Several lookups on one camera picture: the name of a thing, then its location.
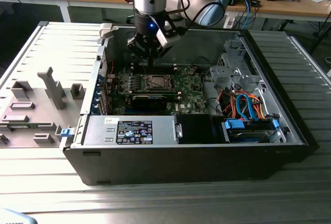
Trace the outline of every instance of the warning label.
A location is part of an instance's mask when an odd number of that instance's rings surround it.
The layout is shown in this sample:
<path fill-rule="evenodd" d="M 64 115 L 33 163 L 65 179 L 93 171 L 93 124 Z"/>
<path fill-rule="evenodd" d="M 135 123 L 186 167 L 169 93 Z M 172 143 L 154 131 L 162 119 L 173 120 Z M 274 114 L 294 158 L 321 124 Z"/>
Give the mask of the warning label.
<path fill-rule="evenodd" d="M 152 121 L 118 122 L 116 143 L 119 145 L 153 144 Z"/>

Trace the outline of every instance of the table leg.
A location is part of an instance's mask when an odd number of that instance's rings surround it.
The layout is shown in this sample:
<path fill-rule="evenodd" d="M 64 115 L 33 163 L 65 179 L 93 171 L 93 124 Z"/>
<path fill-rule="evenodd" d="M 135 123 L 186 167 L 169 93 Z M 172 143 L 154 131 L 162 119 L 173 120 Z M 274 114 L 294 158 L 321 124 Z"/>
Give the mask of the table leg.
<path fill-rule="evenodd" d="M 236 11 L 227 11 L 225 12 L 225 15 L 227 18 L 225 19 L 223 28 L 229 28 L 231 29 L 234 26 L 235 18 L 238 16 L 239 12 Z"/>
<path fill-rule="evenodd" d="M 278 31 L 284 31 L 284 28 L 286 27 L 287 24 L 289 24 L 291 22 L 291 20 L 285 20 L 283 21 L 280 26 L 278 27 Z"/>
<path fill-rule="evenodd" d="M 316 37 L 316 39 L 313 41 L 309 53 L 312 54 L 317 46 L 321 43 L 321 41 L 324 39 L 324 37 L 328 34 L 328 32 L 331 30 L 331 24 L 327 27 L 326 30 L 324 30 L 322 33 L 319 34 L 319 36 Z"/>
<path fill-rule="evenodd" d="M 70 19 L 70 14 L 69 14 L 69 10 L 68 10 L 68 2 L 67 1 L 61 1 L 59 4 L 60 10 L 61 10 L 61 14 L 63 17 L 63 21 L 64 22 L 71 22 Z"/>

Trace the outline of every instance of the black connector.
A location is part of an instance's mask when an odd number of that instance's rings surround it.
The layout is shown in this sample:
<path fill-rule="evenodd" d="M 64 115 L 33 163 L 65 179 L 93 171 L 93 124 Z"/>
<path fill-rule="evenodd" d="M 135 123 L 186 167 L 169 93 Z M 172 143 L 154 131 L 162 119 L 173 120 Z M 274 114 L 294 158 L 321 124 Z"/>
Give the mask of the black connector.
<path fill-rule="evenodd" d="M 253 105 L 255 105 L 255 104 L 260 104 L 260 103 L 262 104 L 263 101 L 253 101 L 253 102 L 252 102 Z"/>
<path fill-rule="evenodd" d="M 251 7 L 257 7 L 257 8 L 259 8 L 260 7 L 260 3 L 261 3 L 261 1 L 259 1 L 259 0 L 250 0 L 250 6 Z"/>

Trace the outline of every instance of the metal workbench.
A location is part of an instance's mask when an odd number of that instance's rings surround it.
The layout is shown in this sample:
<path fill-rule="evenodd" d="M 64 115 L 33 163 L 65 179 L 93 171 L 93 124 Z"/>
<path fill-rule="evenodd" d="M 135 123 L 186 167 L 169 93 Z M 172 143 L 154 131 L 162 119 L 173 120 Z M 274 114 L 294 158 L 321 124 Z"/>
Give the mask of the metal workbench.
<path fill-rule="evenodd" d="M 59 28 L 56 25 L 63 25 L 61 31 L 55 31 Z M 16 73 L 13 72 L 14 69 L 23 66 L 17 67 L 24 64 L 27 59 L 24 54 L 28 56 L 27 52 L 35 49 L 36 42 L 40 42 L 40 37 L 46 37 L 46 33 L 58 32 L 63 35 L 67 32 L 73 47 L 75 44 L 81 45 L 74 39 L 83 42 L 90 40 L 96 47 L 97 27 L 98 25 L 93 24 L 73 23 L 50 23 L 48 28 L 39 26 L 22 48 L 13 66 L 9 67 L 0 85 L 4 86 L 10 80 L 11 75 Z M 258 33 L 252 33 L 252 36 L 257 43 L 269 41 L 279 48 L 283 48 L 284 42 L 287 42 L 281 36 L 274 40 L 271 37 L 261 37 Z M 45 38 L 42 42 L 48 41 L 51 40 Z M 96 52 L 97 50 L 89 52 L 91 61 Z M 267 59 L 274 69 L 278 68 L 277 76 L 288 81 L 288 89 L 297 83 L 295 80 L 298 79 L 295 78 L 305 78 L 304 73 L 297 77 L 286 76 L 284 67 L 279 63 L 281 58 L 274 62 L 271 58 Z M 87 63 L 89 58 L 81 61 Z M 63 80 L 61 83 L 65 85 L 66 78 L 58 79 Z M 307 80 L 316 82 L 317 79 L 312 76 Z M 297 85 L 296 88 L 304 88 L 307 83 Z M 3 106 L 6 98 L 0 97 L 0 100 L 0 105 Z M 309 104 L 318 106 L 319 103 L 314 102 L 315 100 Z M 299 100 L 297 102 L 303 106 L 307 103 Z M 328 123 L 328 113 L 331 112 L 323 111 L 323 119 Z M 314 116 L 307 116 L 306 119 L 306 123 L 311 122 L 312 125 L 315 121 L 321 121 Z M 330 223 L 331 141 L 330 130 L 324 128 L 322 131 L 322 135 L 317 137 L 319 150 L 302 163 L 284 167 L 266 181 L 87 186 L 82 183 L 58 147 L 3 148 L 0 149 L 0 207 L 26 213 L 38 223 L 47 224 Z"/>

